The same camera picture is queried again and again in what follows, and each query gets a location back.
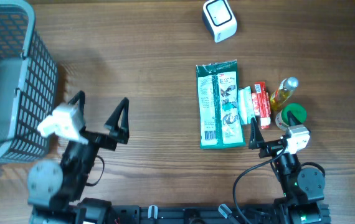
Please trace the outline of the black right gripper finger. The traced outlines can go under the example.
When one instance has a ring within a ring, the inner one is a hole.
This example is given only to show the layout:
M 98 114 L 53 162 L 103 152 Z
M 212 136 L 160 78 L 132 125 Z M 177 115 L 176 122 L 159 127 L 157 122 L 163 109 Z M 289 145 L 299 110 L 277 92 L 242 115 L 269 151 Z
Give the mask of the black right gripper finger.
M 264 147 L 264 138 L 259 130 L 257 120 L 255 117 L 251 118 L 251 133 L 248 148 L 249 149 L 260 149 Z
M 287 120 L 288 120 L 289 126 L 299 125 L 299 121 L 297 120 L 297 118 L 295 117 L 295 115 L 291 111 L 287 112 Z

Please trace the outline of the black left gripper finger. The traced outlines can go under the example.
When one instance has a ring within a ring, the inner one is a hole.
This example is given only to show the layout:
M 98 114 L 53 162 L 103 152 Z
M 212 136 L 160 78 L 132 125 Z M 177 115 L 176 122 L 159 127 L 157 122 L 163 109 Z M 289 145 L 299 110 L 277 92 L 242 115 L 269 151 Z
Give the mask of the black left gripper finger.
M 77 92 L 67 103 L 67 106 L 70 111 L 80 112 L 84 115 L 84 106 L 85 106 L 85 92 L 80 90 Z
M 122 144 L 127 144 L 130 137 L 128 122 L 129 102 L 128 98 L 123 98 L 104 124 L 104 127 L 110 131 L 109 137 Z

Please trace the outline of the green lid jar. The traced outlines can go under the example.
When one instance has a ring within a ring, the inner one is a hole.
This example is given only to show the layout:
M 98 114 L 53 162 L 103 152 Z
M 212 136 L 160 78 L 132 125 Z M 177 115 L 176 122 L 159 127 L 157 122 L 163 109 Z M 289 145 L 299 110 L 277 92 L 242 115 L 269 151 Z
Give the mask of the green lid jar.
M 275 117 L 275 124 L 276 126 L 283 130 L 286 131 L 288 127 L 291 126 L 288 113 L 291 113 L 300 123 L 304 123 L 307 119 L 307 112 L 298 103 L 291 103 L 287 106 L 284 107 Z

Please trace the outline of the yellow Vim liquid bottle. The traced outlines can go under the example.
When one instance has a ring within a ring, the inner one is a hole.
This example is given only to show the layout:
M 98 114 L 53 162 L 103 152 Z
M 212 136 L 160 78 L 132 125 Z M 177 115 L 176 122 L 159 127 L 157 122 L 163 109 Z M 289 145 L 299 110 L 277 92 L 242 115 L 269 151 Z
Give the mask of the yellow Vim liquid bottle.
M 289 99 L 299 86 L 299 80 L 296 77 L 284 79 L 277 90 L 270 97 L 270 107 L 274 111 L 281 109 L 283 104 Z

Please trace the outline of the light green wipes pack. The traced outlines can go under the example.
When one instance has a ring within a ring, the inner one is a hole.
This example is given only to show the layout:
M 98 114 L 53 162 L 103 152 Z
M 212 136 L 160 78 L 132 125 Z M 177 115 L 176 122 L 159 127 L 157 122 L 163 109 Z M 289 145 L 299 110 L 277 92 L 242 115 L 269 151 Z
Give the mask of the light green wipes pack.
M 252 101 L 252 91 L 250 86 L 239 89 L 238 92 L 239 117 L 241 125 L 251 123 L 251 119 L 255 117 Z

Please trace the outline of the green 3M gloves packet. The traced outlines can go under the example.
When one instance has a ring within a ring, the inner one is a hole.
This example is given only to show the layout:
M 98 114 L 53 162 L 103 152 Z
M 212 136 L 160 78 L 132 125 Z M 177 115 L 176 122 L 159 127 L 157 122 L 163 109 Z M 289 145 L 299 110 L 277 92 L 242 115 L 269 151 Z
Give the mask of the green 3M gloves packet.
M 245 146 L 238 101 L 236 60 L 196 66 L 200 148 Z

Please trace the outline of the red toothpaste tube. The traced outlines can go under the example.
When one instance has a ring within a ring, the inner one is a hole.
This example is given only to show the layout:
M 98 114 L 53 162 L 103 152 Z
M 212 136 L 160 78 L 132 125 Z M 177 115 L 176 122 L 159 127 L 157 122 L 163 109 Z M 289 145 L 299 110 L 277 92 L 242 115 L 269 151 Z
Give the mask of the red toothpaste tube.
M 262 129 L 268 129 L 271 123 L 271 111 L 269 106 L 268 94 L 265 89 L 265 82 L 256 82 L 255 92 L 258 98 L 258 104 L 260 109 L 260 126 Z

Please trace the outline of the red tissue pack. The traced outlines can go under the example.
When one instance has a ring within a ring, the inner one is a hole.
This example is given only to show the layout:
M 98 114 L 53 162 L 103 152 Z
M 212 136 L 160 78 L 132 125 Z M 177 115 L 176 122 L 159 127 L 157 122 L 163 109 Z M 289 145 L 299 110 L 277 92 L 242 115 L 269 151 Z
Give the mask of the red tissue pack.
M 253 112 L 255 116 L 260 116 L 260 106 L 258 101 L 258 96 L 256 93 L 252 93 L 252 104 L 253 104 Z

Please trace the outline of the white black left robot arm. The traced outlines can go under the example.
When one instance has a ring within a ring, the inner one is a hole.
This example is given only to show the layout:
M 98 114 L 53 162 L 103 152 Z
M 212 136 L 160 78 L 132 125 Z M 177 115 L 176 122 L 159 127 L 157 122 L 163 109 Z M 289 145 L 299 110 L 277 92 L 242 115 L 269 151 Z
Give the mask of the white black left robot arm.
M 61 103 L 38 125 L 45 138 L 52 134 L 68 140 L 60 162 L 41 160 L 27 178 L 30 223 L 119 223 L 107 200 L 81 198 L 101 148 L 114 151 L 130 137 L 129 100 L 123 98 L 104 127 L 108 134 L 87 130 L 84 120 L 85 94 L 79 91 L 68 103 Z

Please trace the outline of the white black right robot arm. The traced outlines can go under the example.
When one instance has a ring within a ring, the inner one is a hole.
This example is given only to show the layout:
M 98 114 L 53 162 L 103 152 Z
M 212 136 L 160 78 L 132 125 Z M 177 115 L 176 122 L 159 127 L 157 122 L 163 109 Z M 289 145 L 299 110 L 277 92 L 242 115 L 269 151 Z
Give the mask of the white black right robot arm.
M 257 121 L 252 118 L 250 149 L 259 157 L 270 157 L 272 171 L 279 181 L 283 197 L 271 204 L 246 205 L 242 212 L 252 223 L 331 223 L 329 206 L 323 204 L 325 170 L 315 162 L 301 163 L 297 152 L 310 140 L 310 130 L 289 112 L 290 126 L 278 140 L 266 142 Z

